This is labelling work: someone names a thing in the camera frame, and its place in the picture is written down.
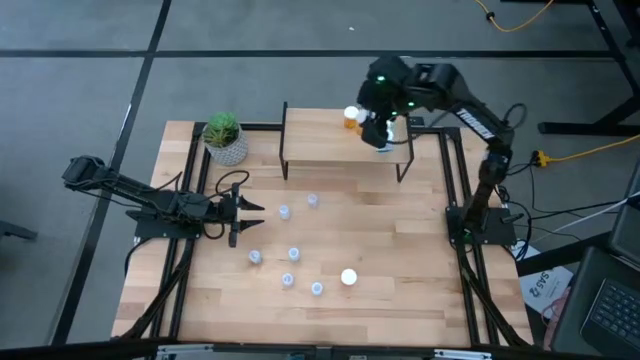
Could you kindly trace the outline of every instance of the laptop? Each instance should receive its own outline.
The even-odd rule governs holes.
[[[636,167],[627,197],[640,191]],[[640,268],[640,196],[621,207],[609,248],[632,268]],[[640,288],[607,278],[591,305],[580,334],[605,356],[640,359]]]

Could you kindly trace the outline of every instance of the metal table leg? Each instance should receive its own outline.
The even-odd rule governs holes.
[[[3,236],[17,236],[23,239],[35,239],[38,233],[22,226],[14,225],[5,221],[0,221],[0,238]]]

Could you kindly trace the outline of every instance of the small white cup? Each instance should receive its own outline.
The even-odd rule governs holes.
[[[344,269],[340,275],[340,281],[347,286],[351,286],[358,280],[358,274],[353,269]]]
[[[313,293],[313,295],[315,296],[322,295],[322,290],[324,290],[324,287],[319,282],[315,282],[311,284],[311,293]]]
[[[307,195],[307,203],[309,203],[309,206],[313,209],[318,207],[318,195],[316,194]]]
[[[282,275],[282,285],[286,288],[293,286],[293,275],[285,273]]]
[[[260,255],[260,251],[251,250],[249,251],[249,260],[251,260],[254,264],[260,264],[262,262],[262,255]]]
[[[292,262],[300,260],[300,250],[298,248],[289,249],[289,260]]]
[[[291,217],[291,213],[289,212],[289,207],[287,205],[280,206],[280,219],[289,220]]]

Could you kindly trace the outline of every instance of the white bottle cap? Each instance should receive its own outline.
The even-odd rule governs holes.
[[[320,284],[319,282],[315,282],[315,283],[311,284],[311,292],[315,296],[322,295],[322,290],[323,289],[324,288],[323,288],[322,284]]]
[[[307,202],[309,203],[309,206],[315,209],[316,206],[318,206],[318,196],[316,194],[307,195]]]
[[[291,214],[289,213],[289,207],[287,205],[280,206],[280,219],[289,220]]]
[[[358,274],[353,269],[345,269],[340,275],[340,280],[343,284],[351,286],[358,280]]]
[[[293,286],[293,275],[286,273],[282,275],[282,285],[284,287],[292,287]]]
[[[355,119],[358,116],[358,112],[360,112],[360,110],[358,110],[357,107],[347,106],[347,108],[344,109],[344,117],[347,119]]]
[[[249,260],[251,260],[254,264],[260,264],[262,262],[262,255],[260,255],[260,251],[251,250],[249,251]]]
[[[291,261],[300,260],[300,250],[298,250],[298,248],[289,249],[289,260]]]

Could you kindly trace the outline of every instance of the wooden table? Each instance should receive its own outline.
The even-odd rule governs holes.
[[[401,182],[414,159],[413,142],[393,145],[393,151],[378,153],[359,140],[354,129],[344,127],[342,109],[300,109],[284,107],[285,131],[282,141],[282,174],[288,178],[289,164],[314,166],[317,163],[394,164]],[[406,119],[395,121],[394,141],[410,139]],[[406,164],[401,172],[400,165]]]
[[[167,123],[152,185],[161,185],[183,170],[193,126],[193,122]],[[470,131],[463,129],[462,134],[475,188],[485,145]],[[237,168],[248,170],[251,178],[241,193],[266,210],[241,217],[266,221],[239,235],[235,249],[224,239],[196,242],[180,340],[470,345],[457,260],[447,242],[447,196],[436,136],[424,135],[415,141],[415,168],[399,184],[384,164],[376,163],[295,166],[285,181],[278,159],[280,133],[248,131],[247,135],[249,155]],[[450,153],[455,161],[453,144]],[[202,144],[197,154],[192,190]],[[212,163],[206,193],[212,193],[217,179],[232,169]],[[456,187],[461,194],[459,181]],[[317,209],[307,205],[309,193],[318,195]],[[291,209],[289,221],[279,219],[281,204]],[[133,255],[113,335],[126,331],[155,296],[167,244],[166,239],[152,240]],[[301,252],[296,264],[287,259],[292,246]],[[251,249],[262,252],[260,266],[249,262]],[[513,259],[500,247],[483,249],[495,303],[520,336],[531,341]],[[351,288],[340,283],[345,268],[358,273],[358,282]],[[295,276],[295,286],[289,290],[280,283],[285,272]],[[311,294],[314,281],[325,287],[320,297]],[[482,307],[475,302],[486,341]],[[172,308],[169,299],[161,335],[168,333]]]

